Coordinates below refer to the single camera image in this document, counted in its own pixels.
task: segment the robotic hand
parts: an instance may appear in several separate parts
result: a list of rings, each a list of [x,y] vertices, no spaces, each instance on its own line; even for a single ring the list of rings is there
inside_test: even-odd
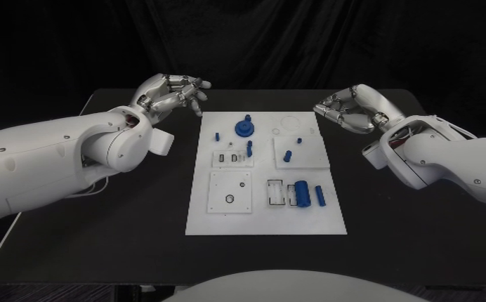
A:
[[[129,106],[0,130],[0,218],[132,171],[149,151],[166,156],[175,136],[152,126],[176,107],[191,106],[202,116],[198,99],[207,95],[199,88],[211,83],[158,74],[140,85]]]
[[[362,154],[377,169],[388,166],[411,188],[419,190],[443,178],[486,202],[486,138],[437,116],[406,117],[365,84],[329,96],[315,111],[354,133],[381,130],[381,139]]]

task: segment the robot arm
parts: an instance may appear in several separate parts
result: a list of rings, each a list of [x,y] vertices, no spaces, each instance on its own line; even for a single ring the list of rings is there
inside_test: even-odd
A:
[[[364,84],[329,96],[315,111],[354,133],[381,130],[381,139],[362,154],[377,169],[388,166],[411,188],[419,190],[443,178],[486,202],[486,138],[436,116],[406,117]]]
[[[132,171],[146,154],[168,155],[175,136],[153,128],[175,107],[202,116],[199,88],[188,76],[155,75],[130,106],[0,131],[0,218],[86,190],[100,179]]]

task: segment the black backdrop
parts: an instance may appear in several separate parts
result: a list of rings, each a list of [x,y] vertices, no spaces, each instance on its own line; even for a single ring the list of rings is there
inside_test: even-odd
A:
[[[135,88],[165,72],[215,88],[407,88],[429,112],[485,135],[485,7],[486,0],[2,0],[2,127],[74,115],[97,88]]]

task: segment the black table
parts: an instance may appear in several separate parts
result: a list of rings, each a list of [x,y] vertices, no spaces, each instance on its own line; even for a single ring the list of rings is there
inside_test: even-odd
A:
[[[103,89],[86,114],[127,104],[135,90]],[[205,111],[312,111],[332,93],[208,91]],[[384,90],[407,115],[404,90]],[[358,135],[318,116],[349,235],[185,236],[201,119],[178,109],[158,127],[168,157],[149,154],[106,191],[21,215],[0,249],[0,282],[195,284],[263,269],[319,270],[386,284],[486,283],[486,204],[452,183],[416,191],[377,171]]]

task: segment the cable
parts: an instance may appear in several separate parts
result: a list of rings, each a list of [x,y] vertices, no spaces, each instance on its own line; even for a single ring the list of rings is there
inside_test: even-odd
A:
[[[67,198],[80,198],[80,197],[87,197],[88,195],[97,195],[99,193],[101,193],[104,191],[104,189],[109,186],[109,177],[106,177],[106,184],[104,187],[101,188],[101,190],[99,190],[97,192],[91,192],[94,190],[94,188],[87,192],[87,193],[81,193],[80,195],[71,195]]]
[[[478,138],[469,131],[466,131],[463,128],[461,128],[458,125],[455,125],[455,124],[452,124],[446,119],[443,119],[443,118],[440,118],[440,117],[437,117],[437,115],[433,115],[433,118],[437,120],[437,121],[440,121],[440,122],[446,122],[449,125],[450,125],[450,127],[456,130],[456,131],[459,131],[463,135],[466,135],[466,136],[469,136],[471,138]]]

